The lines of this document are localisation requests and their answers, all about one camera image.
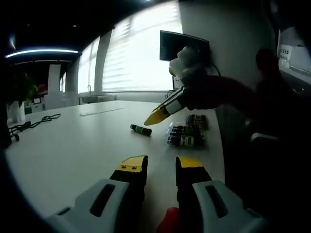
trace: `computer monitor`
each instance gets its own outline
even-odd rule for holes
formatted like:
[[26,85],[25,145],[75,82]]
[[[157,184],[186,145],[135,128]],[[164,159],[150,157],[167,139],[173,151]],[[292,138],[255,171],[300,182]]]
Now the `computer monitor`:
[[201,61],[210,66],[209,42],[191,35],[160,31],[160,60],[171,61],[184,47],[191,47],[199,52]]

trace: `red object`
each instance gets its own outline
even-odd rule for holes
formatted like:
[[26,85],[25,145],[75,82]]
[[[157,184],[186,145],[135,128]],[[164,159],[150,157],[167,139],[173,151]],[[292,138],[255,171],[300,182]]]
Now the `red object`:
[[48,93],[48,87],[45,84],[41,84],[41,85],[37,86],[37,89],[38,89],[38,93],[40,95]]
[[162,222],[158,225],[156,233],[176,233],[179,231],[180,214],[177,207],[167,209]]

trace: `ceiling light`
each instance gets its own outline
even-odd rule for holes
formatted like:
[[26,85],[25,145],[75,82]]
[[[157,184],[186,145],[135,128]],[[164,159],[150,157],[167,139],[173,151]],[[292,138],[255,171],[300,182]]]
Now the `ceiling light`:
[[12,48],[14,48],[16,50],[16,47],[15,47],[15,37],[14,36],[12,36],[10,38],[10,45],[12,46]]
[[71,53],[78,53],[78,51],[74,50],[26,50],[21,52],[15,52],[9,55],[6,55],[5,58],[13,57],[15,55],[25,54],[25,53],[31,53],[31,52],[71,52]]

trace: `black cable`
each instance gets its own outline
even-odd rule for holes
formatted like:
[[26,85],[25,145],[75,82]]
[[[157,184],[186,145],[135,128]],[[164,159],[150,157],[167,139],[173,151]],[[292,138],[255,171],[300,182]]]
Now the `black cable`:
[[219,75],[219,76],[221,76],[221,74],[220,74],[220,71],[219,71],[218,67],[217,67],[214,63],[212,63],[211,65],[212,65],[213,67],[215,67],[215,69],[217,70],[218,75]]
[[20,133],[26,129],[33,129],[34,127],[38,126],[42,122],[49,122],[54,119],[58,119],[61,116],[61,114],[55,114],[52,116],[44,116],[40,121],[35,122],[34,124],[31,123],[31,121],[26,121],[23,125],[15,125],[13,127],[9,128],[11,137],[15,137],[17,141],[19,141],[19,136],[17,133]]

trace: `wall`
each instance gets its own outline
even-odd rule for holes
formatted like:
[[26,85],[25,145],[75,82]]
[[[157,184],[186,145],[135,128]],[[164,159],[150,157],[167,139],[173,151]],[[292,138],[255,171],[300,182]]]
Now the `wall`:
[[78,93],[78,72],[80,58],[74,61],[66,72],[66,92]]
[[255,89],[260,80],[255,56],[273,39],[263,13],[239,1],[181,2],[183,33],[210,42],[213,62],[224,76]]
[[99,41],[95,70],[95,94],[102,93],[104,63],[110,42],[111,33],[112,31],[109,31],[104,36],[102,36]]
[[167,92],[114,92],[107,94],[116,95],[117,100],[161,103],[165,100]]
[[51,64],[49,69],[49,80],[48,80],[48,91],[49,94],[59,92],[59,76],[60,76],[60,65]]

